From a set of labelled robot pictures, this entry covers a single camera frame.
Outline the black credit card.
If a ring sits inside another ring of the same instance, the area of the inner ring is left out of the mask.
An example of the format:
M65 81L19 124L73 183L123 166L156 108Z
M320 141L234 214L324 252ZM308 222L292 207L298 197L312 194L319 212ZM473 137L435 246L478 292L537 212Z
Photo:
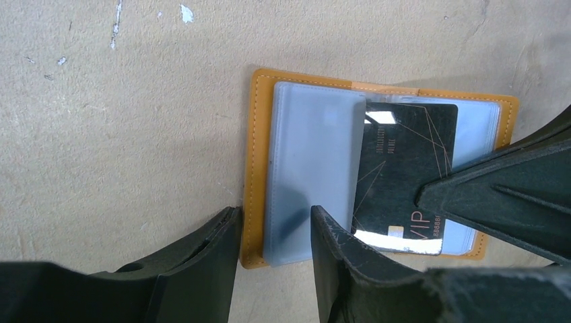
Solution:
M454 104L366 106L352 232L385 252L439 255L442 219L416 205L421 188L452 171Z

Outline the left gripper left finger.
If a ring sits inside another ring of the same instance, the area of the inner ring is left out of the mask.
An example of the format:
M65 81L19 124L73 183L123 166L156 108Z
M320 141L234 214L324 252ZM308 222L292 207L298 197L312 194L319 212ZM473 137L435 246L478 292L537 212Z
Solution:
M241 209L227 207L113 273L2 262L1 321L227 322L241 233Z

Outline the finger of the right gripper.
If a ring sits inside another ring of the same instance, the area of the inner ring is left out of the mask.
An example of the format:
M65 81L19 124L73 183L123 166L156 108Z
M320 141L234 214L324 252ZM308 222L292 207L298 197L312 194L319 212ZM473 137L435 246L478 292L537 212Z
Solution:
M524 139L423 186L415 203L570 265L570 109Z

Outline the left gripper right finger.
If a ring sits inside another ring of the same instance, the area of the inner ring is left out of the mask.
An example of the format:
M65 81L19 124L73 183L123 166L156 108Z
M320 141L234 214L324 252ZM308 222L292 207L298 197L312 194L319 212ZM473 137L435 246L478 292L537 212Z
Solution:
M569 322L570 269L402 265L310 210L321 322Z

